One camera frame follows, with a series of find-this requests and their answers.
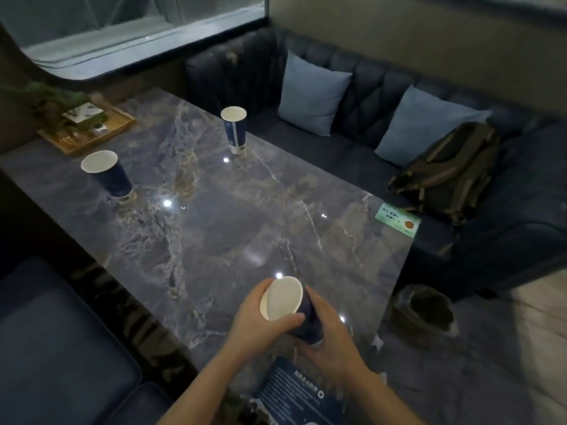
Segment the person's left hand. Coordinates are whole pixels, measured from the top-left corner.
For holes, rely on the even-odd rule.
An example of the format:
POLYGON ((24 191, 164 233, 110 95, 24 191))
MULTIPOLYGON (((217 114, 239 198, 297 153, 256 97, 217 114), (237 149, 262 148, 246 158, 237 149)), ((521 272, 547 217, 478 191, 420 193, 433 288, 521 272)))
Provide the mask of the person's left hand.
POLYGON ((221 350, 223 357, 241 368, 264 352, 284 334, 266 332, 266 320, 260 313, 260 300, 274 279, 260 282, 242 302, 221 350))

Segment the person's right hand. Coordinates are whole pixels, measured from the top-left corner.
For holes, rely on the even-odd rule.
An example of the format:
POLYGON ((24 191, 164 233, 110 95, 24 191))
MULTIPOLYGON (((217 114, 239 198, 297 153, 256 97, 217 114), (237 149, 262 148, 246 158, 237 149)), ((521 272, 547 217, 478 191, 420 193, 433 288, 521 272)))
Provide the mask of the person's right hand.
POLYGON ((306 358, 321 371, 327 381, 349 390, 353 371, 365 363, 334 308, 311 287, 306 286, 306 291, 320 318, 324 333, 318 355, 306 358))

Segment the blue paper cup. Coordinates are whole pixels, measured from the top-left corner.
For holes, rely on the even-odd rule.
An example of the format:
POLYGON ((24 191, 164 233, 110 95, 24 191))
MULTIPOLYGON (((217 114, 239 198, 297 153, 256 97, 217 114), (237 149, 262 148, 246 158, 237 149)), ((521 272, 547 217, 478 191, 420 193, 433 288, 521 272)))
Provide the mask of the blue paper cup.
POLYGON ((287 335, 309 346, 322 342, 322 323, 299 279, 290 276, 274 279, 262 295, 259 310, 268 321, 277 321, 290 314, 303 314, 304 320, 300 326, 288 331, 287 335))
POLYGON ((245 152, 247 111, 239 106, 229 106, 221 111, 221 119, 231 153, 240 155, 245 152))
POLYGON ((81 161, 81 170, 92 176, 117 203, 124 205, 137 198, 115 152, 101 150, 89 154, 81 161))

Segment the person's left forearm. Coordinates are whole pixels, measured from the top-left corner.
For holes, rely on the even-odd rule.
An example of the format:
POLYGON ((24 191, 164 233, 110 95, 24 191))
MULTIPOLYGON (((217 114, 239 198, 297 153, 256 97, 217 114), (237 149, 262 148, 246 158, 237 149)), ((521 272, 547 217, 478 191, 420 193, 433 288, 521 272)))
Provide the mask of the person's left forearm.
POLYGON ((222 349, 156 425, 211 425, 231 381, 250 357, 222 349))

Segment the person's right forearm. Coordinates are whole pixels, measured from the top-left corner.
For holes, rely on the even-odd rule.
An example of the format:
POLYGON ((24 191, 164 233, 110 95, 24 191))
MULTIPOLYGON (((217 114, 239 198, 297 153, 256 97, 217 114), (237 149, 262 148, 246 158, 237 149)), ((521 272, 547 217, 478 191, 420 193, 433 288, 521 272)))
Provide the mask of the person's right forearm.
POLYGON ((380 375, 365 365, 353 371, 349 392, 372 425, 426 425, 383 383, 380 375))

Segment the dark blue menu card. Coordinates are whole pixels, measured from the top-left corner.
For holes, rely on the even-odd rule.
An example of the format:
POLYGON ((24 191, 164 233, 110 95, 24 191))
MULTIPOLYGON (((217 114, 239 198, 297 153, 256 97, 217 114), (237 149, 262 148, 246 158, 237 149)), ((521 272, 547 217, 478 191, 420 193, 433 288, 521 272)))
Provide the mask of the dark blue menu card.
POLYGON ((338 388, 316 382, 286 357, 276 357, 250 400, 268 425, 341 425, 345 413, 338 388))

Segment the dark round trash bin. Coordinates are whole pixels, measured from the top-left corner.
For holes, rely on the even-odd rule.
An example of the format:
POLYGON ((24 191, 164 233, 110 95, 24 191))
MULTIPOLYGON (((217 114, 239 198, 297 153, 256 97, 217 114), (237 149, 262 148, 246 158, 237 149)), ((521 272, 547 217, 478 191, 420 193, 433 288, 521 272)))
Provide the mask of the dark round trash bin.
POLYGON ((387 320, 407 342, 426 349, 459 335, 452 301, 428 285, 407 285, 396 293, 387 320))

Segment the green table sticker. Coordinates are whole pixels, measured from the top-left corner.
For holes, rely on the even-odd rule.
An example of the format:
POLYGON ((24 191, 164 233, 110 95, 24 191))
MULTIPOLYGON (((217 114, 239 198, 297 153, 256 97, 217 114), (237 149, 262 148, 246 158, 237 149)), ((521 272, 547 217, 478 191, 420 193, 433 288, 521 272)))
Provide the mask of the green table sticker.
POLYGON ((421 224, 421 219, 418 216, 386 202, 381 204, 374 217, 410 238, 415 238, 421 224))

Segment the blue seat cushion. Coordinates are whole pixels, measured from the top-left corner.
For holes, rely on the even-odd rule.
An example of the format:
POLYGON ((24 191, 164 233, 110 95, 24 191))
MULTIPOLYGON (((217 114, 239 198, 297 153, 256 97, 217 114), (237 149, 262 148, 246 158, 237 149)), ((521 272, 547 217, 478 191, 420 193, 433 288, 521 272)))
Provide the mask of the blue seat cushion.
POLYGON ((157 425, 174 401, 156 383, 140 385, 102 425, 157 425))
POLYGON ((45 260, 0 279, 0 425, 100 425, 141 381, 134 357, 45 260))

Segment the olive green backpack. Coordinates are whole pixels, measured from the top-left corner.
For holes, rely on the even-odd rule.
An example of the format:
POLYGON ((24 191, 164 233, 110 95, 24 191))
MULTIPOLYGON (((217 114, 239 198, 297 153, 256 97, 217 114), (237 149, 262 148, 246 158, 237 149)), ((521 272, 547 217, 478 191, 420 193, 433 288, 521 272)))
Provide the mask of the olive green backpack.
POLYGON ((488 123, 466 122, 429 146, 390 179, 389 194, 411 203, 407 211, 464 225, 490 183, 500 135, 488 123))

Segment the light blue pillow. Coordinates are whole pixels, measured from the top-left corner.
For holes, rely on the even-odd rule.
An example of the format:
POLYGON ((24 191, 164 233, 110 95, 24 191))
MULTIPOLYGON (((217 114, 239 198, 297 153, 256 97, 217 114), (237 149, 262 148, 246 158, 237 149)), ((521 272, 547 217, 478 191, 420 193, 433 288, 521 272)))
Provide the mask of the light blue pillow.
POLYGON ((288 50, 278 116, 314 135, 330 136, 352 76, 311 64, 288 50))
POLYGON ((445 101, 411 85, 374 152, 393 165, 406 166, 455 128, 485 122, 492 113, 445 101))

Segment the dark blue tufted sofa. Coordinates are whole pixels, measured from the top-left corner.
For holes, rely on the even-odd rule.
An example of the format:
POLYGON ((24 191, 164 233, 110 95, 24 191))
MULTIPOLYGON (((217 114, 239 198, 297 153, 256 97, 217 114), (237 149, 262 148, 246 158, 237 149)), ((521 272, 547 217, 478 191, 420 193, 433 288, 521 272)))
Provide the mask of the dark blue tufted sofa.
POLYGON ((214 115, 243 107, 248 131, 396 207, 404 197, 386 192, 398 171, 375 149, 410 86, 442 101, 491 112, 488 123, 501 137, 493 178, 456 245, 449 223, 421 214, 421 227, 395 291, 429 285, 451 300, 504 291, 567 270, 567 117, 535 111, 458 87, 438 78, 377 61, 286 29, 259 28, 212 46, 184 61, 185 96, 214 115), (329 137, 316 136, 280 119, 287 55, 351 82, 329 137))

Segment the wooden tray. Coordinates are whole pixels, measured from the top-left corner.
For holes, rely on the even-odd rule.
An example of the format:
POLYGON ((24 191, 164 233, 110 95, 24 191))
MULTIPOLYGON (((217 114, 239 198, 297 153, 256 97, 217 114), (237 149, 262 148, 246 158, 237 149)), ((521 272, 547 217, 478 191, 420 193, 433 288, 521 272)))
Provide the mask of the wooden tray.
POLYGON ((82 156, 115 136, 132 129, 137 124, 136 118, 115 106, 108 106, 105 112, 107 119, 103 121, 103 123, 108 126, 110 131, 108 134, 101 137, 93 136, 91 128, 89 130, 77 130, 76 128, 73 129, 71 126, 54 135, 44 130, 37 130, 36 133, 55 148, 59 149, 64 155, 69 157, 82 156))

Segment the white and green card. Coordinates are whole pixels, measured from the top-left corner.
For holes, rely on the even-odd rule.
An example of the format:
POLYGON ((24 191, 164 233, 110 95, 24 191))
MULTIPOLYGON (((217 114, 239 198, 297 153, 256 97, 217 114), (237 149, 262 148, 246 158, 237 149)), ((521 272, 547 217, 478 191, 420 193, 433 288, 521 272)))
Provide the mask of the white and green card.
POLYGON ((93 103, 85 102, 80 106, 62 113, 62 117, 72 124, 79 126, 103 122, 107 119, 107 114, 103 109, 95 106, 93 103))

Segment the green potted plant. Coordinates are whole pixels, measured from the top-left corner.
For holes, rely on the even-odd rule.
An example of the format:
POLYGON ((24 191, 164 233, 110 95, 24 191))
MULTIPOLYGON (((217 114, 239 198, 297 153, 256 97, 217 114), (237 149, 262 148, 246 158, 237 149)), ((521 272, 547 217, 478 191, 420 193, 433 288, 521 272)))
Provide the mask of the green potted plant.
POLYGON ((89 130, 95 125, 89 123, 77 126, 62 117, 62 113, 70 109, 86 102, 93 103, 91 96, 86 92, 69 91, 46 83, 30 82, 23 88, 0 85, 0 93, 24 99, 29 104, 32 115, 39 121, 41 129, 49 134, 54 135, 69 126, 77 130, 89 130))

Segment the glass window panel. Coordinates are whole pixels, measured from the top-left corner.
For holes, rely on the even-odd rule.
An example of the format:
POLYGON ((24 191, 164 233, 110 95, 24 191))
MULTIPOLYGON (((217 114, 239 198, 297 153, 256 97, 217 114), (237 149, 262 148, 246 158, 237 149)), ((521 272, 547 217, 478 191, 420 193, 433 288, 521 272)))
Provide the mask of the glass window panel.
POLYGON ((89 80, 264 20, 269 0, 0 0, 0 32, 41 72, 89 80))

